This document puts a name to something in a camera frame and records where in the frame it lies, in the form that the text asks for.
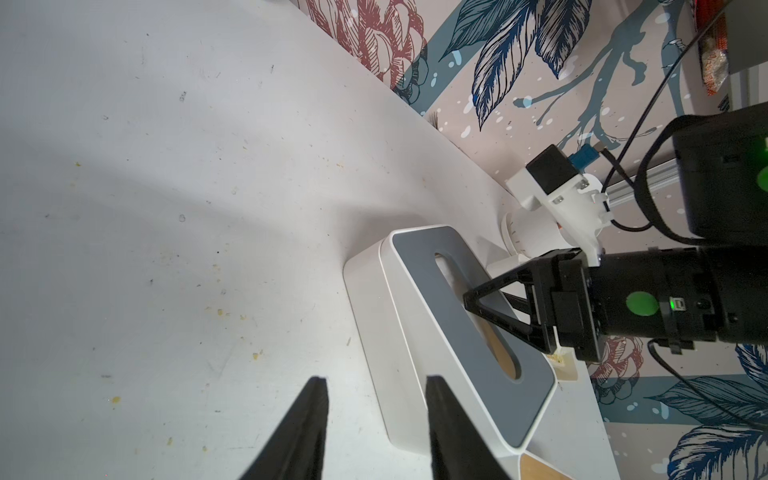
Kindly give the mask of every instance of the black cable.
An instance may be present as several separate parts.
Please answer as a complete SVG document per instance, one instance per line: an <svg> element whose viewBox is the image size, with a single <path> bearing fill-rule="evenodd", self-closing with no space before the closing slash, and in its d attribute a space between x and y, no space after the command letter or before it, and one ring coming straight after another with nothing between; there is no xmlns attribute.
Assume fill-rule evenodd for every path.
<svg viewBox="0 0 768 480"><path fill-rule="evenodd" d="M715 22L717 22L717 19L720 18L720 16L725 12L725 9L728 8L728 5L731 4L733 0L726 0L723 2L723 6L720 7L720 10L717 11L717 13L711 18L711 20L702 28L701 30L696 33L694 38L690 41L688 45L683 49L683 51L680 53L680 56L677 57L677 60L674 61L670 69L667 71L667 74L664 75L664 79L661 81L661 85L659 85L659 88L656 89L656 92L654 93L654 96L650 98L650 102L648 102L648 106L643 111L643 114L640 116L640 120L637 121L637 124L634 126L634 129L632 130L632 134L627 139L627 143L624 144L624 148L621 149L621 153L619 154L618 161L621 163L621 161L624 159L624 155L627 154L627 151L629 150L629 146L632 144L632 141L637 136L637 132L640 131L640 128L643 126L643 122L645 122L645 119L647 118L648 114L650 113L651 108L653 108L654 104L656 103L656 100L658 100L659 96L661 95L661 92L664 91L664 87L667 86L667 82L672 77L672 74L677 69L677 66L680 65L680 62L683 60L683 57L686 53L688 53L691 48L694 45L697 45L699 43L699 40L704 36L707 31L712 28L713 25L715 25Z"/></svg>
<svg viewBox="0 0 768 480"><path fill-rule="evenodd" d="M687 381L685 378L683 378L681 374L675 372L674 369L671 366L669 366L669 364L661 358L659 353L656 351L656 345L659 345L659 339L652 339L650 342L648 342L648 352L650 353L650 356L652 356L654 360L656 360L658 364L661 365L665 370L667 370L669 373L677 377L677 379L680 380L686 387L693 390L694 393L696 393L703 401L710 403L716 409L719 409L720 411L725 412L728 415L734 417L736 420L743 423L744 425L747 425L755 430L760 430L761 432L768 432L768 425L747 420L741 415L737 415L736 413L731 412L729 409L725 408L724 406L715 402L708 396L704 395L701 392L701 390L696 388L696 386L693 383Z"/></svg>
<svg viewBox="0 0 768 480"><path fill-rule="evenodd" d="M651 150L648 153L651 153L651 155L646 154L645 158L641 162L640 166L637 169L637 176L635 177L635 180L637 180L638 183L641 183L641 187L638 189L638 187L635 186L635 184L632 183L632 181L627 177L626 172L622 174L624 169L621 166L621 161L624 159L624 156L627 154L627 151L629 150L630 145L632 144L632 141L637 136L637 132L640 131L641 127L643 126L643 122L645 122L645 119L647 118L648 114L650 113L651 108L653 108L654 104L656 103L656 100L658 100L659 96L661 95L661 92L664 91L664 87L667 86L667 82L672 77L672 74L677 70L677 67L680 65L680 62L683 60L683 57L686 53L688 53L691 48L694 45L697 45L699 40L704 36L707 31L709 31L710 28L715 24L718 18L725 12L725 9L730 5L730 3L733 2L733 0L726 0L723 3L723 6L720 7L720 10L717 11L717 13L711 18L711 20L702 28L701 30L696 33L696 35L691 39L690 43L686 45L686 47L683 49L683 51L680 53L680 55L677 57L677 60L674 61L674 63L670 66L669 70L667 71L667 74L664 75L664 79L661 81L661 84L659 85L659 88L656 89L656 92L654 93L654 96L651 97L650 102L648 102L648 106L646 106L645 110L643 111L643 114L640 116L640 120L637 121L637 123L634 126L634 129L632 130L632 134L627 139L627 143L624 144L624 147L621 149L621 152L619 153L619 158L616 159L615 162L611 161L611 159L607 156L604 156L608 159L608 161L611 162L611 165L613 167L608 172L608 175L605 177L605 181L603 182L603 189L602 192L605 193L606 189L608 188L608 183L611 181L611 178L613 177L615 172L619 172L619 174L627 181L627 183L632 187L632 189L635 192L635 198L637 199L637 204L640 206L641 211L643 212L643 215L648 219L648 224L644 225L643 227L626 227L625 225L621 225L620 223L616 222L615 220L612 220L611 223L616 226L617 228L621 230L625 230L628 232L642 232L645 230L648 230L651 227L656 227L664 236L671 238L672 240L676 240L680 243L686 243L690 245L699 245L699 244L705 244L700 243L699 239L688 239L691 240L690 242L687 241L681 241L680 239L686 239L686 237L681 237L679 235L676 235L672 230L667 227L667 225L664 223L664 221L661 219L661 216L658 215L654 218L649 217L649 214L646 210L652 211L655 210L658 213L658 209L656 208L656 205L653 203L653 197L650 195L650 189L648 189L647 186L647 168L648 164L650 163L650 159L653 157L654 154L658 151L658 147L660 147L660 143L658 147L654 150L653 147L651 147ZM662 133L667 131L669 128L669 124L667 125L667 128L664 128ZM638 190L643 190L642 196L645 197L645 194L647 193L647 198L645 200L650 199L650 202L653 204L651 207L647 204L647 201L645 202L645 208L643 205L641 205L641 200L638 197ZM607 203L604 202L606 211L610 211Z"/></svg>
<svg viewBox="0 0 768 480"><path fill-rule="evenodd" d="M640 166L637 169L637 176L635 177L634 199L637 201L637 206L643 212L643 215L645 215L650 224L656 227L656 230L659 230L662 235L685 245L717 245L719 242L708 240L706 238L682 237L669 228L661 217L661 213L659 213L654 198L650 194L650 188L648 187L648 165L650 164L651 158L653 158L656 152L659 151L659 148L661 148L662 143L672 137L674 132L695 124L700 124L710 117L711 116L684 115L682 117L674 118L666 127L664 127L656 140L654 140L654 143L650 146L650 150L640 162Z"/></svg>
<svg viewBox="0 0 768 480"><path fill-rule="evenodd" d="M631 178L629 178L629 175L627 175L627 172L624 170L624 168L618 163L618 160L616 160L616 157L609 151L607 148L604 148L600 151L600 153L605 157L608 162L611 163L611 172L617 171L627 181L627 184L629 184L632 189L634 189L634 182ZM606 184L603 184L603 190L602 192L605 193ZM605 211L610 212L611 208L608 206L608 202L603 202L603 206L605 206ZM646 223L642 227L627 227L626 225L622 225L621 223L618 223L616 220L611 220L611 225L616 227L619 230L623 230L625 232L644 232L645 230L648 230L651 228L650 222Z"/></svg>

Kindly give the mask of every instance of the blue leaf pattern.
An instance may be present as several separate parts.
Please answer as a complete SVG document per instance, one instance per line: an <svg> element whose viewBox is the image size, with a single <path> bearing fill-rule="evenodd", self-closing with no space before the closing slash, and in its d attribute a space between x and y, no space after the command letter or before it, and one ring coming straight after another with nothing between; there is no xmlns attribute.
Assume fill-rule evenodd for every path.
<svg viewBox="0 0 768 480"><path fill-rule="evenodd" d="M762 422L768 420L768 395L758 389L730 380L700 376L689 380L704 395L742 417ZM704 425L740 424L731 415L702 400L691 388L678 382L661 395L649 397L695 418Z"/></svg>
<svg viewBox="0 0 768 480"><path fill-rule="evenodd" d="M531 0L467 0L458 11L451 42L440 59L467 45L490 40L521 4L528 3Z"/></svg>
<svg viewBox="0 0 768 480"><path fill-rule="evenodd" d="M762 345L739 344L736 345L736 354L744 372L768 392L768 349Z"/></svg>
<svg viewBox="0 0 768 480"><path fill-rule="evenodd" d="M536 54L557 77L589 23L592 0L545 0L538 19Z"/></svg>
<svg viewBox="0 0 768 480"><path fill-rule="evenodd" d="M684 435L672 451L667 466L669 480L762 478L768 474L766 440L764 432L747 427L697 427Z"/></svg>
<svg viewBox="0 0 768 480"><path fill-rule="evenodd" d="M520 75L536 34L535 3L519 2L517 6L502 29L480 51L475 66L472 99L481 129Z"/></svg>

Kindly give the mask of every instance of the floral wallpaper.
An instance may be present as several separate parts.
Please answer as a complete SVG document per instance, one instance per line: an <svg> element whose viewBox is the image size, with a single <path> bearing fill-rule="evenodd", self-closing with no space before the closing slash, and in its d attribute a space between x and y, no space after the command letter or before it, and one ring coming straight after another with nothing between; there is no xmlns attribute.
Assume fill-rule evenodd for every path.
<svg viewBox="0 0 768 480"><path fill-rule="evenodd" d="M694 34L687 0L292 1L501 184L549 144L620 149ZM671 118L717 113L724 90L708 97L689 55L628 158Z"/></svg>
<svg viewBox="0 0 768 480"><path fill-rule="evenodd" d="M503 184L549 144L566 154L621 149L654 90L694 35L687 0L292 0L417 114ZM686 58L627 154L631 172L682 114L713 114L696 55ZM672 158L671 146L660 160ZM588 171L602 177L600 161ZM654 192L686 233L679 185ZM640 224L634 203L614 209ZM655 230L604 229L609 253L670 248ZM623 480L768 476L768 437L738 425L664 371L647 339L609 340L589 366ZM701 343L670 358L687 379L749 419L768 412L768 352Z"/></svg>

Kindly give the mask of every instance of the white table surface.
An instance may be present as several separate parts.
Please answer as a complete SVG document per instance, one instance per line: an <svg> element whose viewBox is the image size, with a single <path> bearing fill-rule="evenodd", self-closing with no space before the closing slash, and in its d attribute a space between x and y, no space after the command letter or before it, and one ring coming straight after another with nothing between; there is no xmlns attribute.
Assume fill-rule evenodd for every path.
<svg viewBox="0 0 768 480"><path fill-rule="evenodd" d="M289 2L5 2L0 145L0 477L237 478L321 375L325 478L430 478L342 266L433 223L497 260L516 206ZM586 380L531 450L617 478Z"/></svg>

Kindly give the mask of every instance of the blue connector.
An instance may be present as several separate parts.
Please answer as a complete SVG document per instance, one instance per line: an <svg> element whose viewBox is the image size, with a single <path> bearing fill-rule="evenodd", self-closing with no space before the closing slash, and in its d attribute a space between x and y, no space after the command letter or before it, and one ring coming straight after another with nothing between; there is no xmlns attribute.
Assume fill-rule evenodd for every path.
<svg viewBox="0 0 768 480"><path fill-rule="evenodd" d="M570 160L571 164L576 167L576 170L584 173L584 169L600 157L600 153L595 147L584 145L578 152L568 157L568 160Z"/></svg>

